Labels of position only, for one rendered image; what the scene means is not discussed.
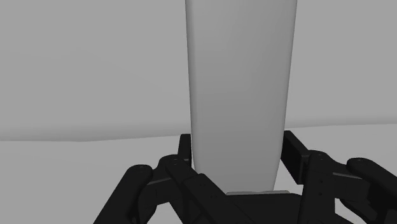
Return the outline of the tall grey bottle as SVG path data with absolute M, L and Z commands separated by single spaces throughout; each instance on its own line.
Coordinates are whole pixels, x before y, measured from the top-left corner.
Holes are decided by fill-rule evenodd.
M 274 189 L 297 0 L 185 0 L 192 155 L 223 192 Z

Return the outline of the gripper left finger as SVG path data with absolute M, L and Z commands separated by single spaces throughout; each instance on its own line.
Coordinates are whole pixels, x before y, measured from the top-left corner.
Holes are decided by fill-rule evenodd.
M 205 174 L 193 170 L 190 134 L 182 134 L 178 152 L 162 157 L 155 169 L 128 168 L 93 224 L 148 224 L 164 203 L 182 224 L 254 224 Z

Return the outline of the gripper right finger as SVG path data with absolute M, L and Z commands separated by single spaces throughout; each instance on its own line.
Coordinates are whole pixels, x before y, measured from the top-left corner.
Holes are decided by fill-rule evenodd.
M 290 130 L 283 134 L 281 160 L 303 185 L 298 224 L 352 224 L 335 212 L 336 199 L 366 224 L 397 224 L 397 176 L 374 161 L 341 164 L 307 149 Z

